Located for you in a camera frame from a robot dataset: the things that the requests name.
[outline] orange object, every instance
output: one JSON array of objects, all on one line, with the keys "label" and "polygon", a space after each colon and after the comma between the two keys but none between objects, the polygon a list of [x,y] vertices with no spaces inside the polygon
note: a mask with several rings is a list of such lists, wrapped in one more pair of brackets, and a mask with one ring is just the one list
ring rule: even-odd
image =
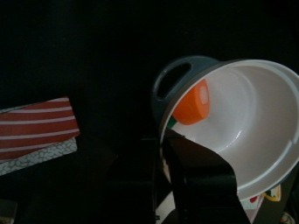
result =
[{"label": "orange object", "polygon": [[209,110],[209,90],[206,81],[201,80],[181,98],[172,117],[178,123],[189,125],[202,120],[208,116]]}]

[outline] bowl handle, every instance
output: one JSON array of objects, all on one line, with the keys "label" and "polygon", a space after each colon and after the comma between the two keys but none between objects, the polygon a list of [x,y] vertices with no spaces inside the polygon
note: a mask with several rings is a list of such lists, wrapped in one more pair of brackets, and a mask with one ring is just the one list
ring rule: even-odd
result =
[{"label": "bowl handle", "polygon": [[[154,80],[150,96],[153,119],[157,124],[162,120],[164,111],[173,97],[177,94],[182,94],[180,92],[182,91],[184,85],[190,82],[194,82],[196,80],[193,78],[196,77],[196,75],[200,72],[202,72],[206,68],[214,66],[218,63],[220,62],[217,60],[205,56],[189,56],[177,59],[162,69]],[[189,70],[185,72],[184,75],[181,75],[181,78],[172,84],[172,87],[166,91],[166,93],[162,96],[160,96],[158,90],[165,76],[176,67],[182,66],[185,64],[189,65]]]}]

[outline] white container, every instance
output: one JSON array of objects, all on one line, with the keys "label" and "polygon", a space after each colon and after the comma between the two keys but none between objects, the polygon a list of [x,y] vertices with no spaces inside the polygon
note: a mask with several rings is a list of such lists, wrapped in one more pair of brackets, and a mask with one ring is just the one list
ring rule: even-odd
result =
[{"label": "white container", "polygon": [[[190,70],[161,98],[156,95],[160,82],[182,63]],[[249,199],[281,182],[299,160],[297,74],[260,59],[218,63],[193,56],[176,60],[153,86],[161,139],[174,106],[202,79],[209,88],[209,116],[193,125],[176,123],[172,129],[228,161],[238,199]]]}]

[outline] patterned fabric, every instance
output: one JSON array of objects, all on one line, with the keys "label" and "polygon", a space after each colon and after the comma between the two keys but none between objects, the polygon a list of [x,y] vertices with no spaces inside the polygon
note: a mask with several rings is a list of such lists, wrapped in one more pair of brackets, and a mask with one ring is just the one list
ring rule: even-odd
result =
[{"label": "patterned fabric", "polygon": [[75,151],[78,134],[67,97],[0,110],[0,176]]},{"label": "patterned fabric", "polygon": [[78,134],[67,97],[7,110],[0,115],[0,163]]}]

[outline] red and white striped fabric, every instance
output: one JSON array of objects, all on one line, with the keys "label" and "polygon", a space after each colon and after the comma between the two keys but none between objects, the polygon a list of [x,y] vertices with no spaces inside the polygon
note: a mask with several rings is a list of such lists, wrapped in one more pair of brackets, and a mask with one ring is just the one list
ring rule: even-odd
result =
[{"label": "red and white striped fabric", "polygon": [[0,114],[0,163],[79,134],[69,98]]}]

